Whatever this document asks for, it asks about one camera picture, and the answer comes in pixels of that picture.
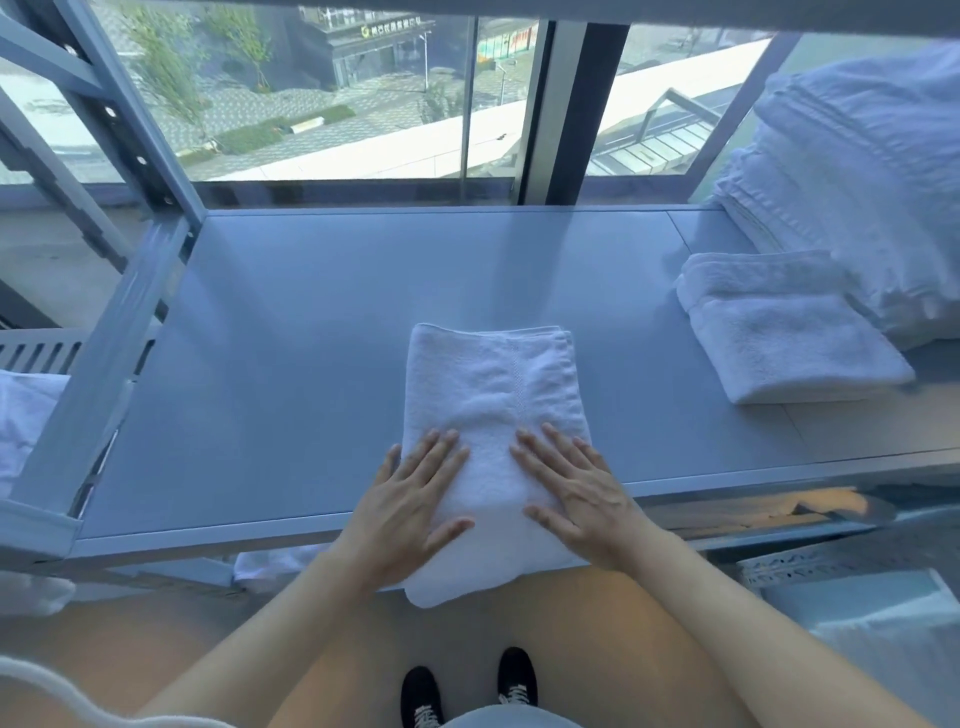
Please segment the small square folded white towel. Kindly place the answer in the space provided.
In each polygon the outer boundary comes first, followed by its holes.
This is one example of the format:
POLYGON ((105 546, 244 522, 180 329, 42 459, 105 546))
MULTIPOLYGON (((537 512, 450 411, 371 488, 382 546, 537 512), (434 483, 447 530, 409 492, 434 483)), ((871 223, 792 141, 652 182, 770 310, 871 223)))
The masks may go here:
POLYGON ((823 250, 695 253, 678 301, 736 406, 855 402, 916 372, 850 303, 852 281, 823 250))

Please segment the grey metal shelving rack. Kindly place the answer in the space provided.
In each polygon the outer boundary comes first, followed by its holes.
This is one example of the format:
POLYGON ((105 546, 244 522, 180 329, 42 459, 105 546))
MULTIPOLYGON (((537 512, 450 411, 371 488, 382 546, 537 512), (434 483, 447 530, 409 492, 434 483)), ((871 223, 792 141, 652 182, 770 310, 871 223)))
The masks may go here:
POLYGON ((33 177, 118 281, 35 451, 0 502, 0 568, 222 590, 234 552, 330 541, 357 481, 402 433, 415 324, 559 324, 577 353, 594 443, 644 505, 827 488, 900 489, 908 510, 700 540, 704 550, 891 528, 960 510, 960 345, 913 354, 919 383, 865 402, 739 408, 672 292, 696 250, 740 250, 698 186, 805 31, 960 36, 935 2, 369 0, 376 9, 754 26, 771 39, 689 174, 594 179, 614 205, 463 205, 473 80, 456 180, 219 184, 198 193, 87 0, 0 0, 0 58, 56 85, 150 226, 123 235, 0 88, 0 160, 33 177))

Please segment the person's right forearm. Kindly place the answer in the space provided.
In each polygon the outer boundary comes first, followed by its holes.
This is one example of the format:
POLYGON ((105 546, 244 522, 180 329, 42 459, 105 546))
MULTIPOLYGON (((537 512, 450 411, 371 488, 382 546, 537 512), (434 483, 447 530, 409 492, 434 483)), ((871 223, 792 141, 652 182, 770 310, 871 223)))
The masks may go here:
POLYGON ((934 728, 797 623, 643 521, 630 576, 700 645, 762 728, 934 728))

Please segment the white cloth under shelf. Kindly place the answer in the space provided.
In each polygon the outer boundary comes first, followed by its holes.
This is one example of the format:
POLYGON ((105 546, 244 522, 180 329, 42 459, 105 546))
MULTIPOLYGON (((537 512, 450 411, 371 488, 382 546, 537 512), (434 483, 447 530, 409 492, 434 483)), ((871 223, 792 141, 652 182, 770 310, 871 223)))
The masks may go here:
POLYGON ((278 594, 330 546, 326 542, 240 553, 233 564, 233 583, 254 594, 278 594))

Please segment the person's left forearm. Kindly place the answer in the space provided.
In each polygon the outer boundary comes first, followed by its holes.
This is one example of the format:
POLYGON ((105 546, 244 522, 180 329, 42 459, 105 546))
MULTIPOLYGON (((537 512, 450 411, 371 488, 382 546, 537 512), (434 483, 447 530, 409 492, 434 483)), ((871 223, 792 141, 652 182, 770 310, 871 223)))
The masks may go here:
POLYGON ((343 623, 378 589, 403 580, 354 554, 320 554, 282 592, 139 710, 266 728, 343 623))

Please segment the grey slotted basket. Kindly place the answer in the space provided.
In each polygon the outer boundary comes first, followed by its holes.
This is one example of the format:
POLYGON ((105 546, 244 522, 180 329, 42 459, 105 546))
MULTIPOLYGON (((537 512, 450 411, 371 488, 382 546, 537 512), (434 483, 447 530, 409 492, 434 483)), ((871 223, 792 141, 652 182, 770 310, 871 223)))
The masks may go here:
POLYGON ((90 333, 78 328, 0 330, 0 370, 70 375, 90 333))

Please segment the stack of folded white towels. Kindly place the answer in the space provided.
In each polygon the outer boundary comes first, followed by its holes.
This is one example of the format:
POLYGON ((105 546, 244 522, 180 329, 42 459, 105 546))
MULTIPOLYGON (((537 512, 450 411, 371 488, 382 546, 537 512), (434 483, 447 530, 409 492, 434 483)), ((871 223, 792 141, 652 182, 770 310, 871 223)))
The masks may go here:
POLYGON ((761 253, 820 250, 901 350, 960 340, 960 40, 771 76, 712 196, 761 253))

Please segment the person's left black shoe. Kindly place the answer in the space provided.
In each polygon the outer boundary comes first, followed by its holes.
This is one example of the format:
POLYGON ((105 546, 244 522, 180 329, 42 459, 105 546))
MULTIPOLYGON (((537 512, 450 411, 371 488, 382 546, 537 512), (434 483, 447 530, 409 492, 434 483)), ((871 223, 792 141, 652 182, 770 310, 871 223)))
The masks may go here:
POLYGON ((442 728, 446 723, 439 686, 428 667, 418 665, 405 675, 400 717, 402 728, 442 728))

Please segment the person's left hand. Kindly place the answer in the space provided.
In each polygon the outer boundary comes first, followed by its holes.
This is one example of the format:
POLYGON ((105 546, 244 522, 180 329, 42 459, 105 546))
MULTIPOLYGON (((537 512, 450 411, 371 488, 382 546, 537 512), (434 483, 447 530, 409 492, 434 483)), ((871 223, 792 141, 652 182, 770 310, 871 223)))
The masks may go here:
MULTIPOLYGON (((338 584, 346 593, 361 596, 401 583, 431 560, 427 537, 432 530, 458 518, 471 519, 451 516, 438 521, 438 508, 453 482, 448 488, 426 488, 426 455, 446 432, 431 430, 402 453, 406 477, 395 491, 378 487, 376 472, 329 551, 329 560, 338 569, 338 584)), ((461 471, 470 450, 459 443, 457 450, 461 471)))

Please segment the white perforated plastic crate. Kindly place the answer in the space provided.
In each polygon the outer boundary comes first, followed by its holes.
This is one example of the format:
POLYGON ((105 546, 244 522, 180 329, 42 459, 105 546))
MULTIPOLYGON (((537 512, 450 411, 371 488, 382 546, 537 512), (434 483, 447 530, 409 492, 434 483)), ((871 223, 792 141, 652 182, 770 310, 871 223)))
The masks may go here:
POLYGON ((960 514, 757 557, 738 569, 740 581, 761 598, 761 589, 770 586, 932 569, 960 600, 960 514))

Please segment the long white towel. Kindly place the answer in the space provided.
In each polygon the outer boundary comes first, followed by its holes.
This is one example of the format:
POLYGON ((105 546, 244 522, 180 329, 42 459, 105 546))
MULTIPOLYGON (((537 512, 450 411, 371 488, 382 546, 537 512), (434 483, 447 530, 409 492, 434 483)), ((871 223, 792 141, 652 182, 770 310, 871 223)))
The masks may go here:
POLYGON ((403 582, 408 601, 429 609, 578 559, 523 513, 560 510, 552 494, 510 455, 518 429, 548 422, 591 441, 573 339, 558 326, 461 332, 420 323, 406 365, 402 448, 428 431, 458 431, 470 452, 438 504, 434 524, 470 518, 473 527, 403 582))

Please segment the person's grey garment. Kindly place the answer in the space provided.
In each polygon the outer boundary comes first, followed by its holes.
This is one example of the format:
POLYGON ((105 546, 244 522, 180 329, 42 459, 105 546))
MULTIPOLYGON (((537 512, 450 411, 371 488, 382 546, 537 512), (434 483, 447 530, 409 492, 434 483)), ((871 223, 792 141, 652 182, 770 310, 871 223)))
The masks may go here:
POLYGON ((520 703, 498 703, 465 712, 440 728, 524 728, 536 710, 520 703))

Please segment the white linen in perforated crate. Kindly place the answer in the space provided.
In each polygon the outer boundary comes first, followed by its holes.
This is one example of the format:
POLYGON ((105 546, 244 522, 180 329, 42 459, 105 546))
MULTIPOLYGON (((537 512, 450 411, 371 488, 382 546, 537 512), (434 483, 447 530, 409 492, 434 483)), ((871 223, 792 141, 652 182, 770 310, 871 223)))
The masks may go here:
POLYGON ((937 728, 960 728, 960 599, 936 570, 770 586, 760 595, 937 728))

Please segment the white linen in slotted basket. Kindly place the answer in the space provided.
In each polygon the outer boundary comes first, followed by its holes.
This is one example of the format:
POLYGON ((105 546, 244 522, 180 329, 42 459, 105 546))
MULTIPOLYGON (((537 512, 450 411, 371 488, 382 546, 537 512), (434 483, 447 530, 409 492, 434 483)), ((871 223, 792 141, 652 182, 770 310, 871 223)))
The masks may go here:
POLYGON ((0 500, 16 481, 70 376, 0 370, 0 500))

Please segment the person's right hand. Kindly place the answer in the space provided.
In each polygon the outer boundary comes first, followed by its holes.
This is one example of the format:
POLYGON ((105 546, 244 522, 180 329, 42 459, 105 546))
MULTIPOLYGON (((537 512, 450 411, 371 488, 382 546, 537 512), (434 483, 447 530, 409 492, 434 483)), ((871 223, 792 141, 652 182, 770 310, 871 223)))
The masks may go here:
MULTIPOLYGON (((584 561, 639 578, 646 556, 659 552, 670 533, 642 512, 613 473, 608 491, 595 490, 591 482, 582 480, 586 475, 582 467, 589 465, 576 447, 576 440, 582 438, 570 437, 548 422, 541 426, 541 433, 534 436, 559 452, 572 465, 572 474, 564 484, 537 482, 553 498, 554 505, 526 506, 552 508, 579 527, 579 541, 561 543, 584 561)), ((517 462, 517 433, 510 454, 517 462)))

